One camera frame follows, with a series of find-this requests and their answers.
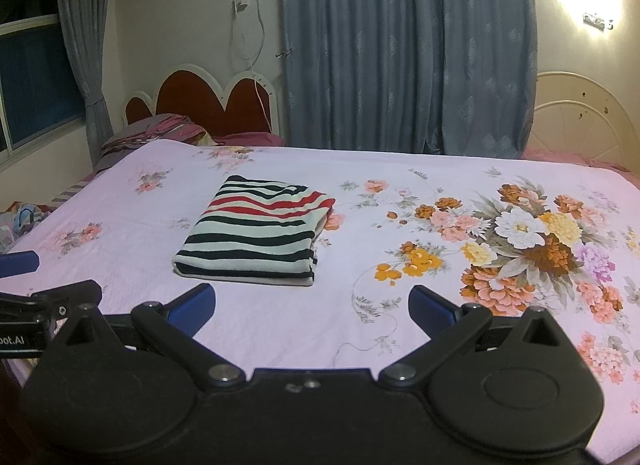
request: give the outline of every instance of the blue curtain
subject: blue curtain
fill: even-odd
[[[515,158],[534,0],[282,0],[292,146]]]

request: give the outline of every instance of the metal screw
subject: metal screw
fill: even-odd
[[[287,384],[284,386],[284,388],[289,393],[300,393],[302,391],[302,386],[296,384]]]
[[[317,380],[314,380],[314,379],[310,379],[308,381],[305,381],[305,387],[308,387],[309,389],[317,389],[321,385],[322,384],[320,382],[318,382]]]
[[[405,381],[415,377],[415,369],[407,364],[391,364],[385,369],[385,375],[390,379]]]
[[[209,377],[220,382],[236,380],[242,371],[233,364],[218,364],[209,368]]]

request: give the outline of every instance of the wall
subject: wall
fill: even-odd
[[[239,20],[254,54],[261,31],[255,0],[248,2]],[[275,58],[282,50],[278,0],[260,0],[260,8],[266,40],[255,71],[282,92],[282,64]],[[244,60],[232,54],[232,0],[116,0],[116,15],[125,95],[144,90],[153,96],[164,75],[177,64],[200,65],[222,87],[248,69]]]
[[[536,0],[538,71],[572,71],[602,84],[622,103],[640,135],[638,0]],[[590,6],[614,14],[613,30],[582,24]]]
[[[114,131],[122,128],[124,93],[118,58],[115,0],[109,0],[104,38],[103,85]],[[0,169],[0,210],[14,201],[46,203],[92,171],[84,126],[69,131]]]

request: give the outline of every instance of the blue object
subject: blue object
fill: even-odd
[[[409,316],[429,337],[453,326],[462,318],[462,309],[422,285],[409,293]]]
[[[38,270],[40,258],[33,252],[15,252],[0,255],[0,278]]]
[[[169,324],[193,337],[213,316],[216,293],[211,285],[202,283],[165,305],[165,308],[169,312]]]

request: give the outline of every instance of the black and white stripes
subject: black and white stripes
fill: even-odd
[[[230,176],[174,256],[174,267],[185,277],[310,286],[313,241],[334,203],[301,185]]]

